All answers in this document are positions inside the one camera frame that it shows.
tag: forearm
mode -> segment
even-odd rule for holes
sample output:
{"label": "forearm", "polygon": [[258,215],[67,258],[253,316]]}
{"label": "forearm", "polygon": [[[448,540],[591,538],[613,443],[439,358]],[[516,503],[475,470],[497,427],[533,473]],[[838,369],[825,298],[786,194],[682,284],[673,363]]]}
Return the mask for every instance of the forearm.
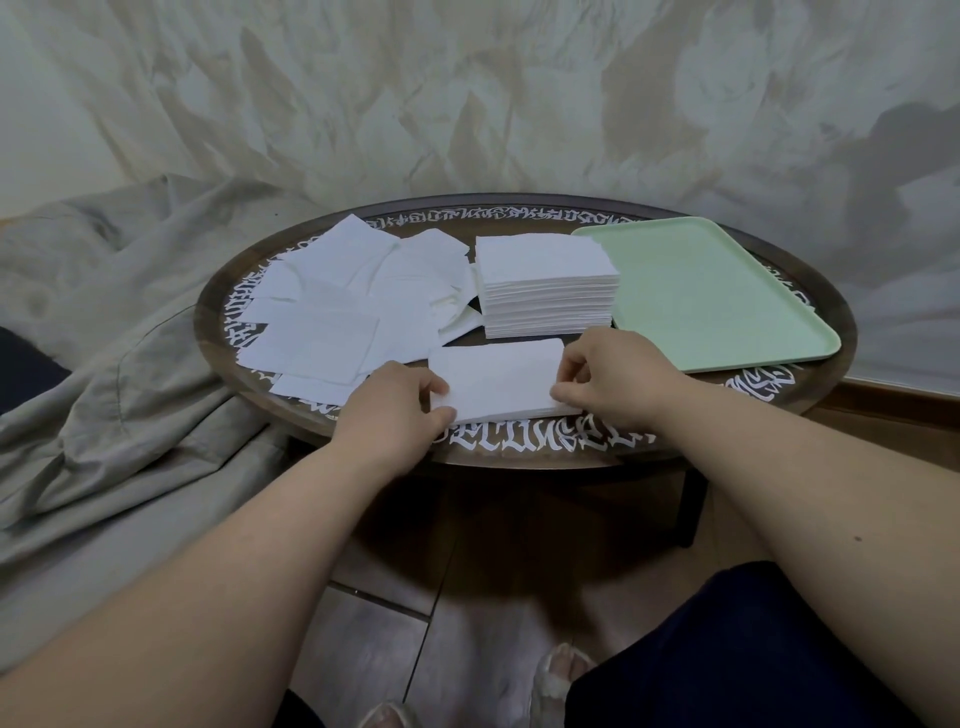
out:
{"label": "forearm", "polygon": [[269,725],[332,563],[380,476],[333,447],[0,683],[11,725]]}
{"label": "forearm", "polygon": [[692,380],[659,429],[847,646],[931,723],[960,719],[960,476]]}

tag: table top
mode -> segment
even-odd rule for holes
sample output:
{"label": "table top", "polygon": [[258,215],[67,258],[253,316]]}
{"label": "table top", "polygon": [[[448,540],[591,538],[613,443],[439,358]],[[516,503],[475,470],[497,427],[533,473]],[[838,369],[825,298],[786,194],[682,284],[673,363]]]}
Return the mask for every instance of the table top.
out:
{"label": "table top", "polygon": [[[477,235],[572,232],[584,225],[678,217],[656,207],[567,195],[467,194],[400,200],[358,207],[301,223],[250,246],[218,271],[197,304],[194,329],[212,369],[227,385],[296,437],[321,445],[332,435],[339,407],[270,394],[275,374],[239,366],[237,348],[263,325],[236,321],[270,258],[296,248],[348,214],[401,237],[427,228],[473,246]],[[823,399],[846,374],[856,349],[856,326],[840,293],[817,271],[786,251],[752,235],[724,227],[795,296],[814,307],[838,334],[840,351],[804,364],[710,372],[696,377],[795,413]],[[574,338],[562,337],[569,341]],[[483,329],[454,342],[489,343]],[[438,438],[428,455],[435,464],[488,468],[568,470],[676,459],[679,454],[652,434],[620,432],[592,415],[507,423],[459,425]]]}

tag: tiled floor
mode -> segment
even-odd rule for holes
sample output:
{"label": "tiled floor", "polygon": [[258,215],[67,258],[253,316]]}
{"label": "tiled floor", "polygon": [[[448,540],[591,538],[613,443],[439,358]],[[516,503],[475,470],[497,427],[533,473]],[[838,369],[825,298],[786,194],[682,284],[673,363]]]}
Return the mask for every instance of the tiled floor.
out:
{"label": "tiled floor", "polygon": [[[960,470],[960,432],[843,412],[812,419]],[[597,659],[659,624],[719,569],[766,558],[711,489],[696,542],[671,546],[682,477],[574,490],[415,481],[383,494],[327,589],[292,688],[328,728],[405,699],[424,728],[523,726],[555,643]]]}

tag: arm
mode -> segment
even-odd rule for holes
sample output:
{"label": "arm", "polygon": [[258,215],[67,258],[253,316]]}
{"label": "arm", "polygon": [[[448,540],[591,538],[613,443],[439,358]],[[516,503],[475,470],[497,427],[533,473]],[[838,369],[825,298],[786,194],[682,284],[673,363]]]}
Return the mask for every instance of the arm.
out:
{"label": "arm", "polygon": [[[344,540],[453,419],[446,384],[395,362],[333,441],[0,681],[5,725],[266,726]],[[372,450],[370,443],[377,443]]]}
{"label": "arm", "polygon": [[679,448],[864,664],[960,724],[960,475],[684,376],[629,332],[589,330],[558,381],[556,399]]}

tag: table leg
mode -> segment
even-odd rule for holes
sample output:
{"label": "table leg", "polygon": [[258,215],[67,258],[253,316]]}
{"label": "table leg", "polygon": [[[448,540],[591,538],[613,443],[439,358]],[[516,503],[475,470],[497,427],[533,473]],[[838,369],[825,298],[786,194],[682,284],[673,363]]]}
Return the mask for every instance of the table leg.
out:
{"label": "table leg", "polygon": [[673,538],[677,546],[693,546],[706,499],[707,479],[696,468],[690,468],[684,476],[684,490],[680,495],[680,508],[677,510],[677,521],[673,527]]}

